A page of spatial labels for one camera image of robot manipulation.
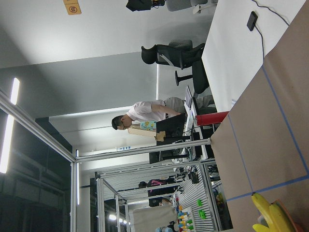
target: black office chair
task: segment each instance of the black office chair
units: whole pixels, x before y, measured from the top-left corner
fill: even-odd
[[[202,62],[202,54],[205,44],[202,43],[195,48],[186,46],[175,46],[171,42],[169,45],[154,45],[150,49],[141,47],[141,58],[146,64],[162,64],[175,66],[181,69],[192,67],[192,75],[179,77],[175,71],[176,85],[179,82],[193,79],[194,90],[197,94],[204,92],[209,87],[207,75]]]

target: bunch of bananas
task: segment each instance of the bunch of bananas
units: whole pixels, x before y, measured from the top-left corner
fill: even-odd
[[[270,204],[261,194],[256,192],[252,194],[251,199],[268,224],[268,227],[254,224],[253,229],[256,232],[296,232],[293,222],[276,202]]]

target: green object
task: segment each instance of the green object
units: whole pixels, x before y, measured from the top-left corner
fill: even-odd
[[[206,215],[205,215],[205,212],[204,212],[203,210],[199,210],[199,211],[198,211],[198,214],[199,214],[199,217],[200,217],[201,219],[206,219]]]
[[[197,205],[198,206],[202,206],[203,205],[203,203],[202,203],[202,201],[200,199],[197,200]]]

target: pink shirt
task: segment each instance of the pink shirt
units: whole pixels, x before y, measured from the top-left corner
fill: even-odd
[[[165,113],[161,112],[151,112],[151,105],[165,105],[163,100],[156,100],[156,101],[140,101],[135,103],[127,112],[127,115],[133,121],[162,121],[165,119]]]

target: cable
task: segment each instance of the cable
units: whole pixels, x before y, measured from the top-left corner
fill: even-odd
[[[257,29],[257,31],[260,33],[260,35],[261,35],[261,39],[262,39],[262,51],[263,51],[263,60],[264,60],[264,43],[263,43],[263,36],[262,36],[262,33],[260,32],[260,30],[256,27],[256,25],[254,26],[256,29]]]
[[[251,0],[251,1],[254,1],[255,4],[256,4],[258,7],[267,8],[267,9],[268,9],[269,11],[271,11],[272,13],[278,15],[278,16],[286,23],[286,25],[288,25],[288,26],[290,25],[290,24],[287,23],[287,21],[286,21],[280,14],[278,14],[277,12],[271,10],[268,6],[260,6],[260,5],[257,3],[257,1],[255,1],[255,0]]]

